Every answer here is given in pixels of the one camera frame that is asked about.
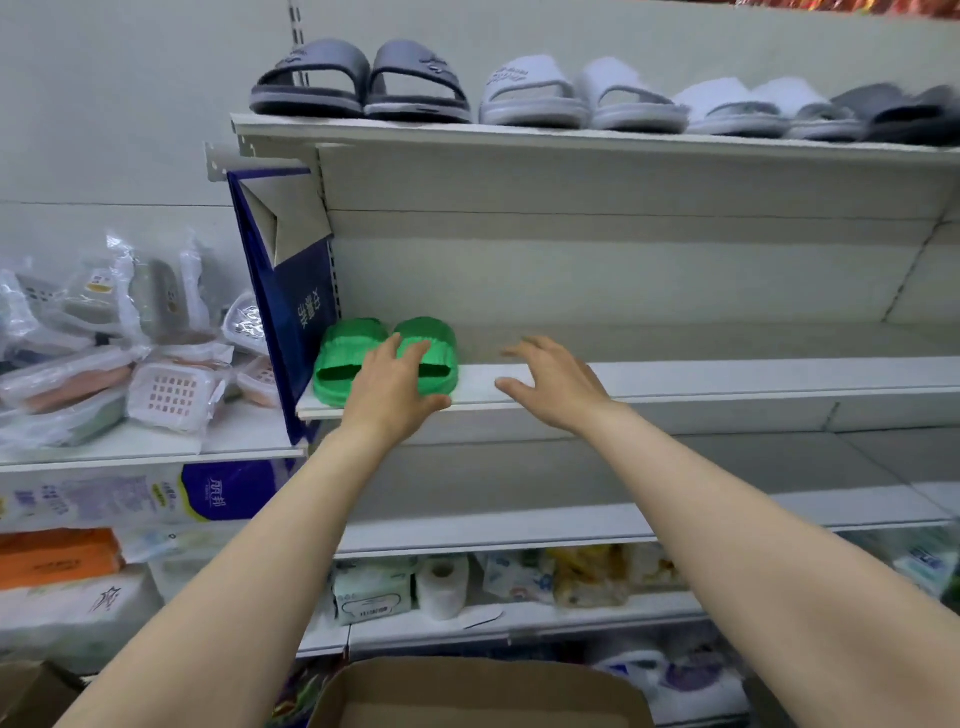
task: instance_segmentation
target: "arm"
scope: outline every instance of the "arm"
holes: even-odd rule
[[[428,343],[368,353],[342,426],[228,546],[145,626],[59,728],[260,728],[320,600],[347,516],[397,443],[446,396],[421,398]]]
[[[800,725],[957,725],[957,616],[610,400],[559,344],[532,337],[508,352],[527,361],[536,388],[497,387],[610,463],[704,608]]]

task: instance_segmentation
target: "pair of green slippers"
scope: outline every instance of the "pair of green slippers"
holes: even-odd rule
[[[418,341],[430,342],[420,364],[417,388],[422,395],[448,395],[456,389],[459,363],[452,328],[439,319],[421,316],[399,324],[394,333],[403,339],[397,356]],[[377,319],[348,319],[328,328],[313,368],[317,399],[331,407],[344,406],[364,356],[388,338],[390,334]]]

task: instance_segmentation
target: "plastic soap dish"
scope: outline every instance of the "plastic soap dish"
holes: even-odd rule
[[[243,396],[261,407],[280,408],[274,366],[269,356],[260,356],[237,373],[237,386]]]
[[[144,364],[133,375],[127,414],[145,425],[200,433],[226,389],[215,372],[178,364]]]
[[[256,305],[256,296],[251,292],[238,298],[227,312],[224,320],[224,336],[231,343],[248,352],[269,356],[267,337],[263,332],[263,320]]]

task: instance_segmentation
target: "person's right arm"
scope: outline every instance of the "person's right arm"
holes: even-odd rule
[[[960,619],[874,557],[778,506],[612,401],[546,337],[497,387],[587,440],[724,635],[803,728],[960,725]]]

